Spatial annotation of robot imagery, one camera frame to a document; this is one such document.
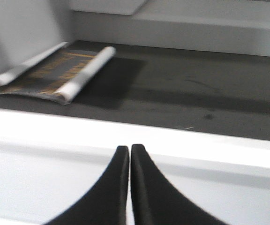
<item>rolled magazine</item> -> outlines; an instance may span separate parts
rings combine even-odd
[[[62,42],[0,74],[0,95],[72,102],[91,78],[115,55],[114,47],[100,52],[67,49]]]

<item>white panel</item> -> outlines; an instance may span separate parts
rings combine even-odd
[[[75,11],[132,15],[147,0],[70,0]]]
[[[67,0],[0,0],[0,73],[71,40]]]
[[[230,224],[270,225],[269,141],[11,110],[0,110],[1,124],[0,216],[42,223],[89,188],[117,145],[143,143],[202,208]]]
[[[133,16],[75,12],[77,39],[270,56],[270,2],[150,0]]]
[[[85,154],[0,144],[0,217],[43,224],[84,195],[104,172],[112,149]],[[103,151],[104,156],[95,154]]]

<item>gray floor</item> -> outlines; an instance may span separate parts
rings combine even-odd
[[[72,104],[0,96],[0,108],[270,140],[270,57],[113,46]]]

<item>white wall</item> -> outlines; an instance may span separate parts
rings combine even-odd
[[[0,0],[0,73],[71,40],[68,0]]]
[[[74,19],[78,40],[270,56],[270,0],[148,0],[134,15]]]

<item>dark gray surface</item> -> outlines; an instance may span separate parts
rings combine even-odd
[[[270,57],[113,46],[72,104],[0,96],[0,108],[270,140]]]

